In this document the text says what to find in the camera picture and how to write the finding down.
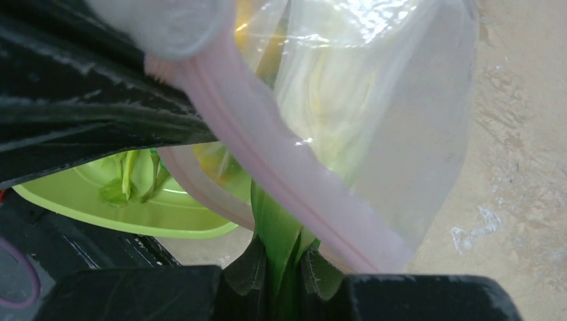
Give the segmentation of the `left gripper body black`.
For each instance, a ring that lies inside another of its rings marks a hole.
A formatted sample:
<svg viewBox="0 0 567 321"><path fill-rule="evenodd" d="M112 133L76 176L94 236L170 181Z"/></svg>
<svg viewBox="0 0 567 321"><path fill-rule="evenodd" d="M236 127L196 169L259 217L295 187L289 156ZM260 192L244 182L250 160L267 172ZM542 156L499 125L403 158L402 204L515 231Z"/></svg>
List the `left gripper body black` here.
<svg viewBox="0 0 567 321"><path fill-rule="evenodd" d="M1 187L135 148L213 142L85 1L1 2Z"/></svg>

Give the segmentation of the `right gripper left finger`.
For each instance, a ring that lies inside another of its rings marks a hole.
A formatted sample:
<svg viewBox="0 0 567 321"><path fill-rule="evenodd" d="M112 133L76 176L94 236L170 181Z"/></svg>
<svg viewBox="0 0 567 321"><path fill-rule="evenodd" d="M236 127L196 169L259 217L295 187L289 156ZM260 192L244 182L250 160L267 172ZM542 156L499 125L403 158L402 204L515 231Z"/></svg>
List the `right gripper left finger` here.
<svg viewBox="0 0 567 321"><path fill-rule="evenodd" d="M229 266L82 271L59 281L34 320L261 320L266 255L254 239Z"/></svg>

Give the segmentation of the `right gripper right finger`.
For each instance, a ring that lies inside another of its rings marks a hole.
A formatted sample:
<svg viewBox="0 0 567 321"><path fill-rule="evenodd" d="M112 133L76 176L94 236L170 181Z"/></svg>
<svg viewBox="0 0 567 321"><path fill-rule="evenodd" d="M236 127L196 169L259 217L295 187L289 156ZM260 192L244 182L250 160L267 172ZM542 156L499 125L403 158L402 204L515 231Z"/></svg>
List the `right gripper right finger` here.
<svg viewBox="0 0 567 321"><path fill-rule="evenodd" d="M521 320L493 279L471 275L350 274L314 247L301 260L301 320Z"/></svg>

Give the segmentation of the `clear zip top bag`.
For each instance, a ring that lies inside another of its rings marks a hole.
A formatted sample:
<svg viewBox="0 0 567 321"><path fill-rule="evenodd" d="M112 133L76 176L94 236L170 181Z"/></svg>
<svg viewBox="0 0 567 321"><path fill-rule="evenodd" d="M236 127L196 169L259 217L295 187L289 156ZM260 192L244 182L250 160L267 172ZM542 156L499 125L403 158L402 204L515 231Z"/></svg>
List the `clear zip top bag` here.
<svg viewBox="0 0 567 321"><path fill-rule="evenodd" d="M355 272L412 260L467 148L474 1L89 1Z"/></svg>

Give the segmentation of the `toy bok choy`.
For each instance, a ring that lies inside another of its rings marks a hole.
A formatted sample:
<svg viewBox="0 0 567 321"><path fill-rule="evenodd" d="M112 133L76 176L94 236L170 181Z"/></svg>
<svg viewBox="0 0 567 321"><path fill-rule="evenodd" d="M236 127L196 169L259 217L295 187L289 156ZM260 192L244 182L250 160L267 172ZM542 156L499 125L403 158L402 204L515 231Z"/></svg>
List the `toy bok choy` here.
<svg viewBox="0 0 567 321"><path fill-rule="evenodd" d="M376 128L375 35L345 26L277 27L246 43L245 58L274 89L281 117L348 186ZM267 256L267 318L299 320L300 260L317 238L257 183L251 206L254 237Z"/></svg>

